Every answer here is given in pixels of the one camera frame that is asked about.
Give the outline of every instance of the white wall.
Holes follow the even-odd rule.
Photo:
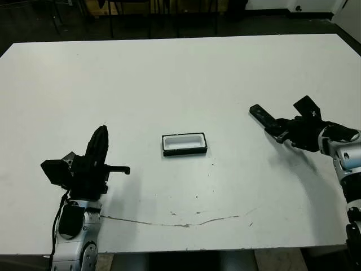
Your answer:
[[[273,8],[288,8],[295,12],[301,6],[302,12],[332,12],[336,13],[345,0],[249,0],[247,10],[265,10]]]
[[[332,21],[353,36],[355,40],[361,42],[360,0],[349,0],[345,8],[340,9]]]

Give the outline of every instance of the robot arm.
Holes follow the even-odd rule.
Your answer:
[[[294,104],[301,114],[293,120],[274,119],[258,104],[249,112],[278,143],[290,140],[293,147],[320,151],[333,160],[347,201],[347,246],[355,266],[361,267],[361,131],[323,121],[321,111],[309,96]]]
[[[68,190],[53,225],[49,261],[49,269],[53,271],[95,270],[96,244],[102,224],[102,205],[98,200],[108,191],[106,182],[110,172],[130,174],[129,167],[106,165],[107,151],[108,131],[104,125],[94,132],[84,156],[71,152],[61,160],[46,160],[41,164],[52,184]]]

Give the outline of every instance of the floor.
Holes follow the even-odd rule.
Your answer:
[[[7,1],[10,0],[0,0],[0,56],[14,42],[110,39],[109,19],[107,17],[84,19],[78,8],[68,6],[67,2],[58,2],[60,16],[63,21],[61,23],[58,16],[54,20],[52,19],[51,14],[54,15],[55,10],[49,1],[26,0],[16,5],[9,5]],[[239,21],[230,20],[227,16],[219,15],[217,19],[217,36],[336,33],[361,55],[361,44],[328,19],[291,19],[286,14],[257,16],[246,14]],[[194,14],[182,16],[178,21],[179,36],[215,36],[214,23],[214,15]],[[113,29],[117,40],[148,38],[148,20],[144,16],[129,15],[124,16],[122,19],[114,16]],[[153,15],[151,17],[151,38],[177,38],[176,29],[176,20],[172,16]],[[257,253],[256,257],[260,270],[273,270],[271,267],[277,266],[274,262],[277,259],[283,264],[287,263],[284,270],[304,270],[304,267],[302,267],[303,269],[300,267],[303,261],[302,256],[300,256],[301,252],[298,249],[282,252],[268,250]],[[307,250],[303,250],[302,254],[310,271],[323,269],[351,270],[345,250],[319,257],[311,257]],[[268,260],[261,262],[261,257],[263,259],[268,257]],[[102,270],[109,270],[109,261],[111,263],[111,257],[102,256],[99,267],[102,266],[104,268]],[[4,267],[4,264],[11,264],[8,261],[0,262],[2,262],[2,267]]]

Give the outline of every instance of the dark floor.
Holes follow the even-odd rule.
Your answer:
[[[0,55],[14,42],[110,40],[109,19],[104,16],[85,20],[77,5],[59,2],[59,17],[52,20],[55,10],[49,1],[27,0],[22,4],[3,5],[0,0]],[[177,38],[174,16],[153,15],[151,38]],[[180,37],[215,36],[214,15],[187,15],[178,20]],[[290,19],[287,15],[246,16],[240,21],[219,15],[217,36],[249,36],[268,34],[337,33],[356,52],[361,44],[332,24],[328,19]],[[145,16],[113,17],[115,39],[148,38],[148,20]]]

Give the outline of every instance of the white table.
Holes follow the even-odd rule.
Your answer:
[[[14,44],[0,59],[0,254],[49,254],[64,192],[40,164],[109,130],[99,252],[343,244],[332,162],[269,139],[261,104],[361,128],[361,58],[333,34]],[[161,136],[204,132],[206,156],[164,158]]]

